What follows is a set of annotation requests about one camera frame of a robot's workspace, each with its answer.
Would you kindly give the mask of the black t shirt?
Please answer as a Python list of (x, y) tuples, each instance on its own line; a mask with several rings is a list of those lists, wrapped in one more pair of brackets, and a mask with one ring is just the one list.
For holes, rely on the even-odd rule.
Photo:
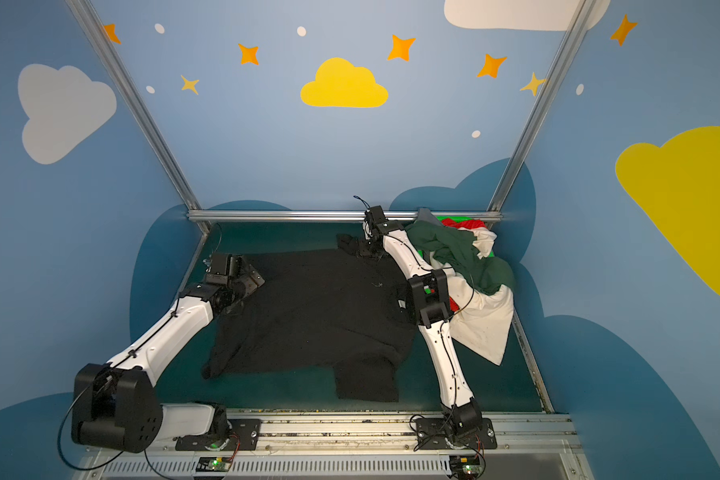
[(248, 259), (264, 283), (218, 319), (204, 378), (328, 367), (340, 399), (399, 400), (396, 374), (417, 330), (390, 256), (334, 248)]

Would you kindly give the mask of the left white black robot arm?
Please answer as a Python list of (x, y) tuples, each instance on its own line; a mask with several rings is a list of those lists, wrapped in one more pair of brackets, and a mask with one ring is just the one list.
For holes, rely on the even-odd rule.
[(231, 437), (225, 407), (166, 404), (158, 399), (156, 385), (197, 333), (241, 306), (263, 284), (246, 258), (213, 254), (202, 282), (185, 288), (139, 339), (107, 362), (88, 364), (77, 373), (72, 441), (128, 453), (168, 440), (189, 450), (224, 448)]

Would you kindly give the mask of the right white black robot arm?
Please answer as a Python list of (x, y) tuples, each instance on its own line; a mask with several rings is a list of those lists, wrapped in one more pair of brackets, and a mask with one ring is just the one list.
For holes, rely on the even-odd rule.
[(381, 248), (400, 268), (408, 286), (406, 307), (423, 336), (439, 382), (444, 420), (440, 434), (452, 445), (464, 444), (481, 430), (479, 404), (463, 374), (451, 335), (451, 309), (447, 274), (431, 265), (416, 248), (401, 223), (387, 219), (380, 208), (365, 213), (365, 238)]

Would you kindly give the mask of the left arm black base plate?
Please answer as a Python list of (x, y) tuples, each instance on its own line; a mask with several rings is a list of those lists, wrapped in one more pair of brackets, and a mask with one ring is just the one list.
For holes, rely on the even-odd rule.
[(257, 448), (262, 422), (260, 419), (226, 419), (211, 426), (209, 433), (180, 437), (176, 451), (234, 452)]

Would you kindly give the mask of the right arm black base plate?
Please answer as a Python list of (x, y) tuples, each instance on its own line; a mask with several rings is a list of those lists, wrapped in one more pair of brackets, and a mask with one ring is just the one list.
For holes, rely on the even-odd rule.
[(445, 418), (414, 415), (409, 420), (418, 450), (494, 450), (498, 447), (497, 436), (490, 419), (483, 418), (475, 428), (458, 431)]

